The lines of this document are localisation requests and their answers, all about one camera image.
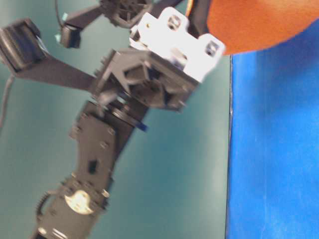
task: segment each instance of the orange ball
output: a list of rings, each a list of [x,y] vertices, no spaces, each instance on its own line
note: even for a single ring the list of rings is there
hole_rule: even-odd
[[[319,0],[213,0],[207,25],[235,54],[287,41],[318,17]]]

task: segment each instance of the blue panel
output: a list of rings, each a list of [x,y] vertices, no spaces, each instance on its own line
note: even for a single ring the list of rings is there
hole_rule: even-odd
[[[232,74],[227,238],[319,238],[319,21]]]

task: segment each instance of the green background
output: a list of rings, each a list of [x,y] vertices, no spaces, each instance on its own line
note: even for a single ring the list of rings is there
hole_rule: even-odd
[[[60,1],[60,15],[95,1]],[[185,9],[186,3],[179,7]],[[128,45],[128,31],[99,18],[81,49],[56,44],[52,0],[0,0],[0,26],[30,17],[51,55],[89,74],[110,49]],[[116,166],[110,206],[90,238],[222,239],[225,234],[229,58],[224,57],[182,114],[151,110],[147,133],[136,131]],[[0,94],[8,69],[0,65]],[[28,238],[34,208],[76,165],[68,132],[86,92],[16,79],[0,137],[0,235]]]

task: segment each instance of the white bracket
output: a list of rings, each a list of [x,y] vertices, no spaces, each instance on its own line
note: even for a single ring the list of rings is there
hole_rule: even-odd
[[[165,8],[158,19],[145,13],[131,29],[130,45],[154,52],[203,82],[222,57],[225,45],[209,33],[193,37],[188,26],[188,18],[173,7]]]

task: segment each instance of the black cable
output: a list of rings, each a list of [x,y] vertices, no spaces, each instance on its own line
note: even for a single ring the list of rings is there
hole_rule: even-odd
[[[1,106],[1,115],[0,115],[0,133],[4,125],[4,120],[6,116],[6,110],[7,110],[7,104],[9,100],[10,90],[12,87],[12,84],[14,82],[14,75],[11,75],[8,80],[6,81],[3,97],[2,97],[2,106]]]
[[[60,16],[59,16],[59,8],[58,8],[58,0],[55,0],[55,14],[56,14],[56,19],[58,20],[58,24],[60,27],[63,27],[63,23],[61,22]]]

